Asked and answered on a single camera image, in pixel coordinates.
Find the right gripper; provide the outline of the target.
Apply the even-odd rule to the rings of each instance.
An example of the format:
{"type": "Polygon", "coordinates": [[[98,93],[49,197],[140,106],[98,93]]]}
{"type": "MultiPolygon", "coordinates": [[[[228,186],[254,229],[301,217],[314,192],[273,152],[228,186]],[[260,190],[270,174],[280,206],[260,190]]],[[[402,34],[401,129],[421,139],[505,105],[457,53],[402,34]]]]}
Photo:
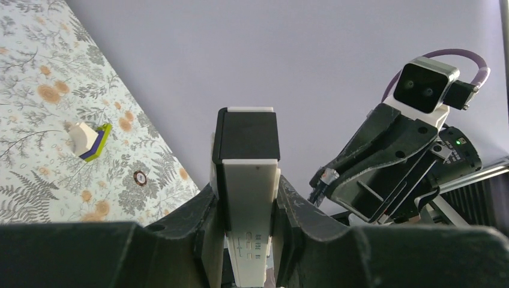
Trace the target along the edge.
{"type": "Polygon", "coordinates": [[[438,129],[378,104],[340,153],[310,180],[315,188],[326,168],[339,173],[325,198],[372,223],[390,215],[438,160],[430,152],[438,129]]]}

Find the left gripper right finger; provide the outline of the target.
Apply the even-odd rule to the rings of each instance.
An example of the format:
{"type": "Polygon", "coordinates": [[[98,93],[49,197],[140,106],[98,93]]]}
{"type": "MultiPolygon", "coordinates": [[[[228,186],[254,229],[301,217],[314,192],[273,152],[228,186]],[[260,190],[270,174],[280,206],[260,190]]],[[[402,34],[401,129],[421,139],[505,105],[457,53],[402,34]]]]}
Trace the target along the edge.
{"type": "Polygon", "coordinates": [[[279,287],[507,287],[508,239],[487,227],[344,226],[279,180],[279,287]]]}

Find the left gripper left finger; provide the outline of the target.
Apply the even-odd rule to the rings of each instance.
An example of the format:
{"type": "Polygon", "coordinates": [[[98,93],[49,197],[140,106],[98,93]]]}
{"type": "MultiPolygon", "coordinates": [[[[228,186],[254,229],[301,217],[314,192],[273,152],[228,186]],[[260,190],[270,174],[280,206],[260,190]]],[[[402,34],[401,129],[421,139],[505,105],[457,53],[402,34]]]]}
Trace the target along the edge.
{"type": "Polygon", "coordinates": [[[1,226],[2,287],[220,287],[223,211],[210,187],[158,221],[1,226]]]}

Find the white remote control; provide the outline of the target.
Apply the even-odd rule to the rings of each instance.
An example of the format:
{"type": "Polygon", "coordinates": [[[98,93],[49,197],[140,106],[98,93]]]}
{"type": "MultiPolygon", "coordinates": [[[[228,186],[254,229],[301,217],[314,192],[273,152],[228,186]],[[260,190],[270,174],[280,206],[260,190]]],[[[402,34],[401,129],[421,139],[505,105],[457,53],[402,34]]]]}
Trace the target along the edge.
{"type": "Polygon", "coordinates": [[[272,107],[225,107],[212,136],[210,184],[224,212],[235,285],[262,287],[271,248],[280,148],[272,107]]]}

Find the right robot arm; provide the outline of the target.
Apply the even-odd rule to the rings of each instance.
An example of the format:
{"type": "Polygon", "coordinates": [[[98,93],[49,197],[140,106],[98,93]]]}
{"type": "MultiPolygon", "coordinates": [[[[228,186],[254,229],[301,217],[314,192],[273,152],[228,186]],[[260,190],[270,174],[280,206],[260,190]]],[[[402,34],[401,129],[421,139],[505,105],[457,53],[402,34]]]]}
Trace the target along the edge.
{"type": "Polygon", "coordinates": [[[401,223],[417,216],[443,184],[481,167],[456,127],[436,128],[379,104],[312,177],[309,202],[319,206],[328,198],[368,223],[401,223]]]}

